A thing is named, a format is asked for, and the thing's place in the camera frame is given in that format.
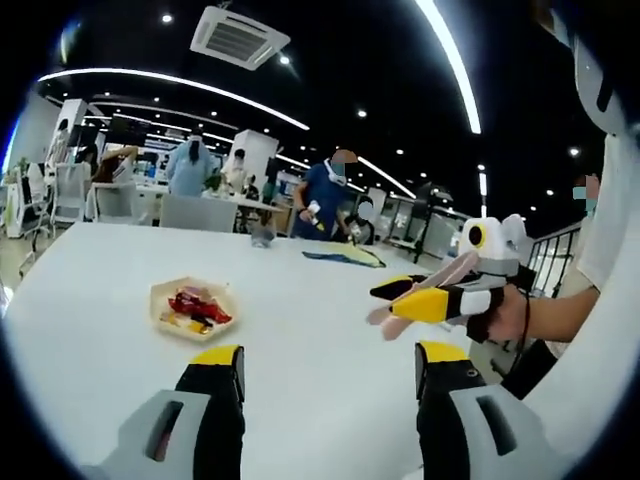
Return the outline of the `person's right hand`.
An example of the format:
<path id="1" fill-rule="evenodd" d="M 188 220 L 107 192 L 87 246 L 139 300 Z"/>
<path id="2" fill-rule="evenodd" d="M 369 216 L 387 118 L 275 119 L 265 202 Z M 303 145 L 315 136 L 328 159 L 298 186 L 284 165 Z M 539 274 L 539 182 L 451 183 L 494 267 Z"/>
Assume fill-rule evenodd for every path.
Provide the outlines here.
<path id="1" fill-rule="evenodd" d="M 529 300 L 513 285 L 495 290 L 489 309 L 467 322 L 467 335 L 475 342 L 503 342 L 526 337 Z"/>

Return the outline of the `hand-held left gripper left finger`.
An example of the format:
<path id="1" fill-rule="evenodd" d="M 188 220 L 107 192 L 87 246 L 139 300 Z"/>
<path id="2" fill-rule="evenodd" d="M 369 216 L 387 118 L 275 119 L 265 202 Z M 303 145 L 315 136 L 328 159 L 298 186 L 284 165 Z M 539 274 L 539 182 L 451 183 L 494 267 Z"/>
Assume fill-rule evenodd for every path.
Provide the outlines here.
<path id="1" fill-rule="evenodd" d="M 239 479 L 245 419 L 244 348 L 194 357 L 172 390 L 161 390 L 120 426 L 117 445 L 85 479 Z"/>

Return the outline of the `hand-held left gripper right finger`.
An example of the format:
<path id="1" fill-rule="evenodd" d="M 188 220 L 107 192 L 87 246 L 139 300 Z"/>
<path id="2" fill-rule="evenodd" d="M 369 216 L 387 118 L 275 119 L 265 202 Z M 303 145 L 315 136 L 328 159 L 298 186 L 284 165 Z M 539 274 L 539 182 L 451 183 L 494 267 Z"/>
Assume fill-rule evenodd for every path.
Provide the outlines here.
<path id="1" fill-rule="evenodd" d="M 415 345 L 417 432 L 425 479 L 549 479 L 551 450 L 537 416 L 488 385 L 455 345 Z"/>

